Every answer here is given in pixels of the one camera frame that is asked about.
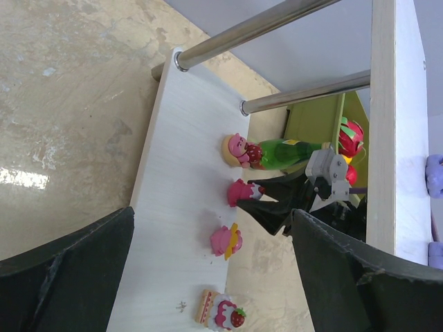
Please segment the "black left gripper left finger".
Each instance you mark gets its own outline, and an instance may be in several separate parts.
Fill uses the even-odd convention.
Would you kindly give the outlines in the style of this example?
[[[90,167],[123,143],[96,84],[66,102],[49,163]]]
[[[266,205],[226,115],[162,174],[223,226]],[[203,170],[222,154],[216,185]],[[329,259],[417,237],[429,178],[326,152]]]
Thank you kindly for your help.
[[[134,233],[124,207],[1,261],[2,331],[106,331]]]

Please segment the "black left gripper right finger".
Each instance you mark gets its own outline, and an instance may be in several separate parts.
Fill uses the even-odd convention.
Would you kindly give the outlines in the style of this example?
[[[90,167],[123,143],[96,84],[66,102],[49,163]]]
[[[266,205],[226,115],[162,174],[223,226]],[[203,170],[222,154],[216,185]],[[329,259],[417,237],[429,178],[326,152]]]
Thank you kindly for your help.
[[[376,249],[303,210],[291,233],[315,331],[441,331],[442,271]]]

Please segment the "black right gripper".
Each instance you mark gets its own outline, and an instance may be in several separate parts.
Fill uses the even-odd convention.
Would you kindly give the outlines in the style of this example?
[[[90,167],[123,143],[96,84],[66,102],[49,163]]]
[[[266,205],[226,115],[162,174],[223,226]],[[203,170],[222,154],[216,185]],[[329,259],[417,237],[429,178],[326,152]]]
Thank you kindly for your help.
[[[238,200],[237,207],[250,214],[270,235],[283,228],[284,236],[291,235],[291,212],[300,209],[322,222],[362,242],[366,240],[366,202],[356,207],[349,201],[323,201],[315,187],[302,172],[293,172],[266,179],[252,179],[264,188],[264,193],[277,200],[290,200],[290,204],[277,201]]]

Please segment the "red pink bear toy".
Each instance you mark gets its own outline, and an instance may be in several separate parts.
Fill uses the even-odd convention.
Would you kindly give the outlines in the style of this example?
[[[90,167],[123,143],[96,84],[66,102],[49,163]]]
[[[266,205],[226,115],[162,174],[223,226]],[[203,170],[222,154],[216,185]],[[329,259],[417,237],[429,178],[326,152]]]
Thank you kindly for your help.
[[[245,183],[239,178],[227,190],[228,205],[234,208],[239,200],[260,200],[264,193],[263,186],[257,183]]]

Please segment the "pink yellow bear toy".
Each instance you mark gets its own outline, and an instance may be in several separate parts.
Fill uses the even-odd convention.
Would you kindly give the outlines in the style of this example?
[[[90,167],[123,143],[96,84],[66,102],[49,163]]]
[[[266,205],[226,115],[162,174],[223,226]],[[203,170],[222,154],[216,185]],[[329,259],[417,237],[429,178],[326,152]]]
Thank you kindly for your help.
[[[224,225],[210,236],[210,244],[216,257],[223,256],[228,261],[242,248],[242,233],[236,223],[230,228]]]

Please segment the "pink strawberry donut toy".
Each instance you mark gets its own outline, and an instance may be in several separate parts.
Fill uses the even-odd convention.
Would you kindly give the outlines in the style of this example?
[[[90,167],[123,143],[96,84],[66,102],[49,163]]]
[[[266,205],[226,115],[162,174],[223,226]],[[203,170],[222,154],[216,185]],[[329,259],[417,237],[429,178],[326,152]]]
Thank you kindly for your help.
[[[226,136],[221,144],[224,161],[231,167],[262,169],[263,151],[261,146],[249,142],[238,133]]]

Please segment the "purple bunny with blue bow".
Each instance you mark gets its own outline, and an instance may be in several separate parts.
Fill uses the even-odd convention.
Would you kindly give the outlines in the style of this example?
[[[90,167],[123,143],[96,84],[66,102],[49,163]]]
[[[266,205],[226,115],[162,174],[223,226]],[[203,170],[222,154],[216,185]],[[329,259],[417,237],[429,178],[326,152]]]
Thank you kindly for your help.
[[[431,234],[433,240],[428,244],[428,265],[432,268],[442,270],[443,269],[442,242],[440,241],[440,237],[437,230],[437,224],[435,222],[433,212],[431,212]]]

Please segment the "red white strawberry toy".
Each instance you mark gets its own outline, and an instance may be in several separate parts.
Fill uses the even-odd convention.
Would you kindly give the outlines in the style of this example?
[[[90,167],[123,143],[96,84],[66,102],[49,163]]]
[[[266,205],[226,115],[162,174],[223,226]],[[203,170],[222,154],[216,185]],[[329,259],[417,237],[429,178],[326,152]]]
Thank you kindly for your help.
[[[246,320],[243,308],[238,307],[226,294],[205,289],[201,294],[195,322],[211,331],[235,331]]]

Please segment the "purple bunny with strawberry cake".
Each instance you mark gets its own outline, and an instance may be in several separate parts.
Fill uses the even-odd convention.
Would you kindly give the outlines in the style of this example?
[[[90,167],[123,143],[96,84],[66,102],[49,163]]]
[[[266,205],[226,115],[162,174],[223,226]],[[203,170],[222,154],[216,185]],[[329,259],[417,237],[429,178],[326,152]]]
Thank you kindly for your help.
[[[426,159],[425,177],[428,194],[433,199],[442,198],[443,190],[443,157],[441,154],[430,155]]]

